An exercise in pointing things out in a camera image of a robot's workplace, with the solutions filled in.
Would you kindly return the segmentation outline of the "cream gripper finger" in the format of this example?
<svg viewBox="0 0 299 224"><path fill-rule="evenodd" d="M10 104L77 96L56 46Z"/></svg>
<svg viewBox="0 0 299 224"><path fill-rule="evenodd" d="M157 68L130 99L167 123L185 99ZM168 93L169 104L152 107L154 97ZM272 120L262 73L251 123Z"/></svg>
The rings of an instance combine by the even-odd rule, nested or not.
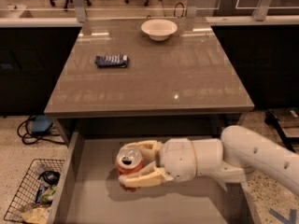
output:
<svg viewBox="0 0 299 224"><path fill-rule="evenodd" d="M119 171L118 179L126 188L147 188L173 181L174 177L169 175L164 168L152 166L134 173Z"/></svg>
<svg viewBox="0 0 299 224"><path fill-rule="evenodd" d="M157 140L145 140L140 142L127 143L121 148L134 147L137 148L144 159L145 162L151 163L155 162L156 156L162 147L162 143Z"/></svg>

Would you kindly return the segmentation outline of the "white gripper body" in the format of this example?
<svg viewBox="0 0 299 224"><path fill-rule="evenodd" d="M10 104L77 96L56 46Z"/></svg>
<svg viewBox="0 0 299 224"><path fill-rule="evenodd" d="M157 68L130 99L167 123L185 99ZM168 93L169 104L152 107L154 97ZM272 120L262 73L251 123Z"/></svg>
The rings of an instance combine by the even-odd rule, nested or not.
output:
<svg viewBox="0 0 299 224"><path fill-rule="evenodd" d="M173 138L162 144L159 166L174 182L192 180L197 173L197 159L192 142L187 138Z"/></svg>

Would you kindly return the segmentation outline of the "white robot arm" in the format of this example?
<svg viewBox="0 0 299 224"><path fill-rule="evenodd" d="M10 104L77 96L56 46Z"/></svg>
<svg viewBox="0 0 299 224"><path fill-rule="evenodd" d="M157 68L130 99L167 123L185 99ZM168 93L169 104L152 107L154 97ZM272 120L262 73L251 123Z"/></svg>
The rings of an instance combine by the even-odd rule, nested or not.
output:
<svg viewBox="0 0 299 224"><path fill-rule="evenodd" d="M259 170L299 194L299 155L242 126L225 128L219 138L171 138L123 145L115 159L127 189L185 182L208 176L221 186L244 183Z"/></svg>

